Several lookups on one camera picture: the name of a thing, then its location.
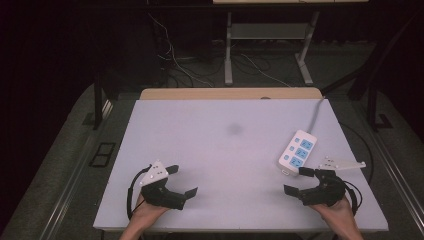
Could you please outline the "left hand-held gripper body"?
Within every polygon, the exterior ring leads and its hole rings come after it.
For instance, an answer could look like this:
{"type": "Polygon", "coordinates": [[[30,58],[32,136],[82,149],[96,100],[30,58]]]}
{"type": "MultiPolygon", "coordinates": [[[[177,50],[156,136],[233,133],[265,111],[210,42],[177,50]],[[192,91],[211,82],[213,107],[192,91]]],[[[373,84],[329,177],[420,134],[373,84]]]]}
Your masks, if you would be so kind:
{"type": "Polygon", "coordinates": [[[143,178],[140,180],[140,195],[151,205],[182,210],[186,202],[185,196],[166,187],[170,176],[166,168],[160,161],[156,161],[141,170],[143,178]]]}

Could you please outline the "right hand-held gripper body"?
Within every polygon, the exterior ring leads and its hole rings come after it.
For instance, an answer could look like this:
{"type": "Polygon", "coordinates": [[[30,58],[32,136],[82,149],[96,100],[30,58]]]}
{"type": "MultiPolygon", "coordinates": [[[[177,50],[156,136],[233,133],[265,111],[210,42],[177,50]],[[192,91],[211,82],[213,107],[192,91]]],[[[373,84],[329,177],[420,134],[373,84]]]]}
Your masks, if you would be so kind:
{"type": "Polygon", "coordinates": [[[299,199],[307,206],[317,204],[333,206],[344,197],[345,193],[348,193],[352,201],[352,206],[359,207],[363,200],[362,194],[356,186],[338,177],[336,172],[339,170],[360,169],[365,166],[365,162],[345,161],[325,157],[318,164],[318,168],[314,169],[314,177],[319,181],[318,186],[300,190],[299,199]]]}

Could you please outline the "white power strip blue sockets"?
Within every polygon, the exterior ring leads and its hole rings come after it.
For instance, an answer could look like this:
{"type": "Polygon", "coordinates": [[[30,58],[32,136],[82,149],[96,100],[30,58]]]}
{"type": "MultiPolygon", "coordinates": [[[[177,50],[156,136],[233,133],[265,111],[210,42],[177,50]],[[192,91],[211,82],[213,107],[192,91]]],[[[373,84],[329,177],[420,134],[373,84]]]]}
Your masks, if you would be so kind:
{"type": "Polygon", "coordinates": [[[317,138],[305,131],[298,130],[278,159],[278,167],[285,175],[296,176],[299,168],[307,162],[317,138]]]}

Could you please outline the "person's right hand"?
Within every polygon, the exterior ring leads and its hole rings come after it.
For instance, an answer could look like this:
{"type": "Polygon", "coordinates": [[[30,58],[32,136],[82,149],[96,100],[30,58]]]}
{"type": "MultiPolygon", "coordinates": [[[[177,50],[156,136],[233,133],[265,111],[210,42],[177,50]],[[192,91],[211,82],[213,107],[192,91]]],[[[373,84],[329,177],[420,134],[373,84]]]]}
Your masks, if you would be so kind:
{"type": "Polygon", "coordinates": [[[333,230],[345,230],[348,227],[355,225],[355,219],[351,210],[351,206],[346,197],[343,197],[333,206],[317,204],[311,205],[310,208],[315,210],[333,230]]]}

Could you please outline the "person's left hand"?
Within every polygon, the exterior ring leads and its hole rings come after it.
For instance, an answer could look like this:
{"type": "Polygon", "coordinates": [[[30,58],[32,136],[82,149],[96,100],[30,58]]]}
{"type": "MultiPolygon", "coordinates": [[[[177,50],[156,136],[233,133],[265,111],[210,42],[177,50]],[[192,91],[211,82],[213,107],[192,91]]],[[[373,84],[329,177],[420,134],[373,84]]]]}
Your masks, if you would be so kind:
{"type": "Polygon", "coordinates": [[[151,205],[140,195],[128,224],[128,229],[143,232],[151,227],[166,211],[168,211],[168,208],[151,205]]]}

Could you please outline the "black floor socket plate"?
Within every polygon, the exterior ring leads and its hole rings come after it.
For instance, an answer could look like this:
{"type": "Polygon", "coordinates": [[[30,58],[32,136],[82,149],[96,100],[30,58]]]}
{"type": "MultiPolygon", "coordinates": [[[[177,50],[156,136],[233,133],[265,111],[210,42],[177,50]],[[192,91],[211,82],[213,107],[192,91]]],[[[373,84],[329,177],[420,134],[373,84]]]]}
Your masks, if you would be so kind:
{"type": "Polygon", "coordinates": [[[102,142],[89,162],[90,167],[105,168],[108,166],[116,144],[114,142],[102,142]]]}

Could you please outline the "black metal stand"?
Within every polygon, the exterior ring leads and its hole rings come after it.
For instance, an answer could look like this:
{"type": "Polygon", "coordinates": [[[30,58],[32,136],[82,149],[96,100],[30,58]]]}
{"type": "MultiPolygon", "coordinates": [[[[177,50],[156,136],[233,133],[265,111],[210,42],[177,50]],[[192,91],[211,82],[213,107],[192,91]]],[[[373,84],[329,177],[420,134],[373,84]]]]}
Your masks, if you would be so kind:
{"type": "Polygon", "coordinates": [[[367,123],[374,132],[379,129],[391,129],[393,125],[385,114],[377,113],[378,83],[372,82],[368,89],[367,123]]]}

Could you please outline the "light wooden board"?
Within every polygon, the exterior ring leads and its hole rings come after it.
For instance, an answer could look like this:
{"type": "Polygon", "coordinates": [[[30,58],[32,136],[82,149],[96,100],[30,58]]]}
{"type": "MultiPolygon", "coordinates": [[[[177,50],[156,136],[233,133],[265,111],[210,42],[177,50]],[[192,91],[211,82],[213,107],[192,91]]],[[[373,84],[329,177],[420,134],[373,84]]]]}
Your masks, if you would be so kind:
{"type": "Polygon", "coordinates": [[[151,88],[141,100],[241,100],[241,99],[322,99],[313,87],[272,88],[151,88]]]}

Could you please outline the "white metal stand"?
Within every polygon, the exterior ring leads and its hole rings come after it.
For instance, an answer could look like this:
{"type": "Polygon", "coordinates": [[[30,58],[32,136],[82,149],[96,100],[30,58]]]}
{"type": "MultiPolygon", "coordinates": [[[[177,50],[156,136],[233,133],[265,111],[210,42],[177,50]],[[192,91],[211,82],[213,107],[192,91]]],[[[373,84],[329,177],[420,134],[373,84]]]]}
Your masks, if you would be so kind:
{"type": "Polygon", "coordinates": [[[312,42],[320,13],[314,12],[308,23],[235,23],[232,13],[227,14],[226,48],[224,58],[224,84],[233,85],[231,45],[233,40],[302,40],[303,48],[295,54],[295,60],[306,85],[313,80],[305,58],[312,42]]]}

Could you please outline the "metal floor rail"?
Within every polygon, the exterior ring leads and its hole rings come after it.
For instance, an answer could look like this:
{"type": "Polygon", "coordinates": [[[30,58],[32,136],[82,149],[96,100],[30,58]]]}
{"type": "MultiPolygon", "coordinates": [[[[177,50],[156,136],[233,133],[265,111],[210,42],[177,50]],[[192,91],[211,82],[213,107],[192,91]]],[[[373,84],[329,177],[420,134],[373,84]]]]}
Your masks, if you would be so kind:
{"type": "Polygon", "coordinates": [[[68,115],[41,170],[45,193],[52,196],[53,205],[37,240],[55,238],[98,138],[95,116],[108,117],[112,108],[109,100],[97,104],[79,99],[68,115]]]}
{"type": "Polygon", "coordinates": [[[386,171],[388,172],[388,175],[400,194],[403,203],[408,209],[410,216],[421,235],[424,237],[424,208],[421,206],[410,185],[406,182],[406,178],[401,173],[399,167],[395,163],[394,157],[389,153],[388,147],[385,145],[379,134],[371,131],[370,137],[377,148],[377,152],[386,171]]]}

